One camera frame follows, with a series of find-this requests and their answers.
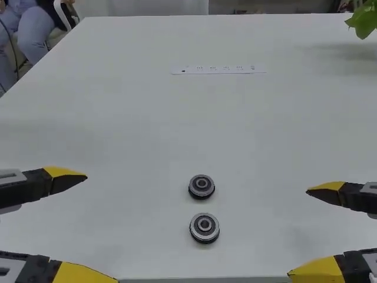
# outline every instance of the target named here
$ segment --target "ball bearing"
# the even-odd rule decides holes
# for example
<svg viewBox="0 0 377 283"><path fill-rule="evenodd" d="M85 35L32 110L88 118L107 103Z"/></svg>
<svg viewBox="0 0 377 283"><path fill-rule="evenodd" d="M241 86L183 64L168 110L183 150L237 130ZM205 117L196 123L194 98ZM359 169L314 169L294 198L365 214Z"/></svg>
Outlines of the ball bearing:
<svg viewBox="0 0 377 283"><path fill-rule="evenodd" d="M214 182L207 175L194 176L188 185L188 192L195 199L208 199L214 190Z"/></svg>
<svg viewBox="0 0 377 283"><path fill-rule="evenodd" d="M199 243L213 243L220 235L219 222L212 214L199 213L190 222L190 233Z"/></svg>

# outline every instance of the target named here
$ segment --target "cable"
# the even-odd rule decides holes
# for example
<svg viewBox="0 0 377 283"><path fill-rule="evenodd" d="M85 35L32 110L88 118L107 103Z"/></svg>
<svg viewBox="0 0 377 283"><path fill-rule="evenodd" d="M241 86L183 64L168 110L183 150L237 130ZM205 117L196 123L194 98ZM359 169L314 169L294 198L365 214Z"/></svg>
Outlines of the cable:
<svg viewBox="0 0 377 283"><path fill-rule="evenodd" d="M13 55L14 55L14 61L15 61L15 63L16 63L16 75L17 75L17 81L18 81L18 80L19 80L18 60L17 60L17 56L16 56L16 51L15 51L15 48L14 48L14 45L13 45L12 36L11 36L11 33L10 33L10 32L8 31L8 29L6 28L4 22L3 22L1 19L0 19L0 24L4 27L6 33L8 34L9 41L10 41L10 43L11 43L11 47L12 47ZM5 89L4 89L4 87L3 87L3 85L2 85L1 83L0 83L0 86L1 86L2 90L3 90L4 92L6 92Z"/></svg>

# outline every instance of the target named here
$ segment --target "table surface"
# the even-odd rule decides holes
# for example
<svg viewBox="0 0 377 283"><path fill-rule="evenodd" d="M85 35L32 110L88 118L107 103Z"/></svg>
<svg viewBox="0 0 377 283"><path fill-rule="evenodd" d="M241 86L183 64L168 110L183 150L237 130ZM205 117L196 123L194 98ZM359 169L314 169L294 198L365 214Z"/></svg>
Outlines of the table surface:
<svg viewBox="0 0 377 283"><path fill-rule="evenodd" d="M1 249L117 278L277 278L377 246L377 221L305 194L377 179L377 36L348 15L87 18L0 99L1 168L87 173L2 215ZM261 64L263 75L171 75ZM208 201L188 192L208 174ZM189 221L221 235L200 246Z"/></svg>

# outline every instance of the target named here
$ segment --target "chair backrest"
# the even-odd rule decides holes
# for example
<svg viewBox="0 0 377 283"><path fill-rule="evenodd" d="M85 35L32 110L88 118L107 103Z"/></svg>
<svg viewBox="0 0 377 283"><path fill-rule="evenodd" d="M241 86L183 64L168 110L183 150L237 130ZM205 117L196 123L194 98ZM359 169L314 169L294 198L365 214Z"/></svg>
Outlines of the chair backrest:
<svg viewBox="0 0 377 283"><path fill-rule="evenodd" d="M54 0L54 8L67 31L72 30L80 22L79 13L73 5L62 4L61 0Z"/></svg>
<svg viewBox="0 0 377 283"><path fill-rule="evenodd" d="M208 15L209 0L107 0L111 16Z"/></svg>

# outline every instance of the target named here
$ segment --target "plant leaf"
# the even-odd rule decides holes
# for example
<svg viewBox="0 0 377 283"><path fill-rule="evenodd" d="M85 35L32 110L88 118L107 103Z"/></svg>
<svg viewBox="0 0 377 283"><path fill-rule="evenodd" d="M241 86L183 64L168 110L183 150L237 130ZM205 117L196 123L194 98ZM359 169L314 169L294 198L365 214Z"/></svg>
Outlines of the plant leaf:
<svg viewBox="0 0 377 283"><path fill-rule="evenodd" d="M377 12L364 12L353 24L355 24L356 35L363 40L377 28Z"/></svg>
<svg viewBox="0 0 377 283"><path fill-rule="evenodd" d="M353 12L352 17L346 20L346 24L351 28L356 27L359 18L362 17L364 13L372 11L373 9L374 9L373 0L368 0L367 2L364 3L363 6L359 7Z"/></svg>

